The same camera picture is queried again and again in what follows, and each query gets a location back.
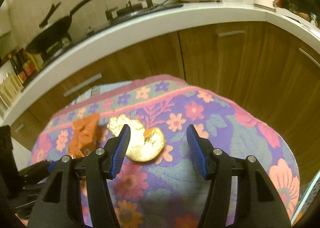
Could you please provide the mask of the light blue trash basket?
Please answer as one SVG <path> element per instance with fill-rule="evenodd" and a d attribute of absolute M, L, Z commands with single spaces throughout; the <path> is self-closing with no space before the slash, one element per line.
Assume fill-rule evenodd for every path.
<path fill-rule="evenodd" d="M 298 205 L 296 210 L 291 218 L 291 225 L 295 223 L 302 217 L 302 215 L 307 211 L 311 203 L 316 197 L 316 194 L 319 192 L 319 171 L 313 177 L 313 179 L 306 186 L 304 193 L 300 196 L 298 200 Z"/>

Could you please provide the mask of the sauce bottles on counter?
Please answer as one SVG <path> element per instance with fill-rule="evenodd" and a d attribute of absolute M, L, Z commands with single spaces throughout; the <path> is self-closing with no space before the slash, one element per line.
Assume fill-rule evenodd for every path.
<path fill-rule="evenodd" d="M 8 53 L 8 58 L 21 84 L 25 84 L 39 71 L 35 58 L 23 48 L 13 49 Z"/>

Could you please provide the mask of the brown wooden cabinets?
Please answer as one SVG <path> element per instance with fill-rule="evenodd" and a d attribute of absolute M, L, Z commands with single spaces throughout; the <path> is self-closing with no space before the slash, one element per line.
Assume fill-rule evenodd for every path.
<path fill-rule="evenodd" d="M 11 125 L 31 149 L 51 116 L 71 102 L 65 91 L 169 74 L 236 102 L 275 129 L 305 185 L 319 170 L 319 45 L 267 22 L 181 30 L 134 44 L 77 71 Z"/>

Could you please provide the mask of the orange snack wrapper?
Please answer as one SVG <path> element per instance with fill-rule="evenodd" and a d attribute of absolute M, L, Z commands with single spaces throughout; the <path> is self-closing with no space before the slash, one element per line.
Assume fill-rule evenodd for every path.
<path fill-rule="evenodd" d="M 99 126 L 100 114 L 94 113 L 72 123 L 73 137 L 67 154 L 72 159 L 88 156 L 95 151 L 103 139 L 104 128 Z"/>

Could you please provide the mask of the orange peel piece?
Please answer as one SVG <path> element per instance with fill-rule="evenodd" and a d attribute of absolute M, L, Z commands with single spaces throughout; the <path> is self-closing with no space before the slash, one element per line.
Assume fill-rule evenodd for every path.
<path fill-rule="evenodd" d="M 126 156 L 132 161 L 151 161 L 155 159 L 165 147 L 165 137 L 160 128 L 152 127 L 147 129 L 139 120 L 129 119 L 124 114 L 118 117 L 111 117 L 107 128 L 114 136 L 118 136 L 124 125 L 128 125 L 131 130 Z"/>

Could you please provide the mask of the white countertop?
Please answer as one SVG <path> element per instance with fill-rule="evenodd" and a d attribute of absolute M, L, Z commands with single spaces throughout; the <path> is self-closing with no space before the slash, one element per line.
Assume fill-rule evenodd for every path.
<path fill-rule="evenodd" d="M 319 29 L 289 12 L 269 11 L 253 4 L 237 2 L 187 3 L 131 19 L 105 29 L 72 47 L 56 58 L 19 93 L 13 105 L 1 117 L 2 125 L 11 125 L 36 100 L 80 69 L 116 51 L 171 32 L 227 22 L 268 22 L 295 35 L 319 51 Z"/>

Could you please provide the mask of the floral purple tablecloth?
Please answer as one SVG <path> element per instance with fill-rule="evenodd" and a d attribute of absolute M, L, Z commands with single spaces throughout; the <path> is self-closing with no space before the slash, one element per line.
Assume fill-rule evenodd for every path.
<path fill-rule="evenodd" d="M 121 227 L 197 226 L 210 184 L 191 161 L 185 134 L 189 125 L 230 156 L 255 156 L 287 214 L 296 209 L 299 170 L 284 139 L 234 101 L 168 75 L 86 91 L 51 118 L 31 151 L 30 164 L 67 154 L 73 122 L 94 113 L 100 115 L 100 145 L 118 135 L 117 123 L 137 123 L 141 133 L 158 128 L 166 142 L 150 162 L 125 159 L 121 172 L 108 182 Z"/>

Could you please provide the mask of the black wok pan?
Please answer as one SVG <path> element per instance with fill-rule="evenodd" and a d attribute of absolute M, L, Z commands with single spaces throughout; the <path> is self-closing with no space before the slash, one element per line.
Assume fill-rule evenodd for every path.
<path fill-rule="evenodd" d="M 46 53 L 49 47 L 65 37 L 71 41 L 72 38 L 69 35 L 68 30 L 71 26 L 73 15 L 90 1 L 92 0 L 82 0 L 74 8 L 72 8 L 67 16 L 58 19 L 54 23 L 49 23 L 48 20 L 61 3 L 59 2 L 56 5 L 52 4 L 46 17 L 39 24 L 39 28 L 41 29 L 40 33 L 37 34 L 27 45 L 25 49 L 26 52 L 29 54 Z"/>

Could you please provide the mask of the black gas stove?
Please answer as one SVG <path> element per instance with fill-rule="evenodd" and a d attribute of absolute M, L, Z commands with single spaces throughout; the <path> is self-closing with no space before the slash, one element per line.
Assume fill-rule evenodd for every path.
<path fill-rule="evenodd" d="M 63 38 L 59 42 L 57 42 L 53 46 L 53 51 L 49 52 L 48 58 L 44 61 L 42 67 L 45 67 L 52 63 L 55 59 L 65 53 L 67 50 L 72 47 L 78 45 L 79 43 L 91 38 L 92 36 L 108 29 L 118 24 L 127 22 L 129 20 L 149 15 L 151 13 L 177 9 L 183 7 L 183 4 L 180 2 L 169 2 L 169 0 L 165 0 L 162 3 L 154 3 L 153 0 L 137 0 L 137 3 L 132 4 L 129 0 L 126 3 L 124 8 L 112 8 L 110 10 L 106 10 L 106 18 L 107 23 L 98 27 L 92 28 L 88 27 L 87 32 L 82 35 L 80 38 L 70 41 L 68 38 Z"/>

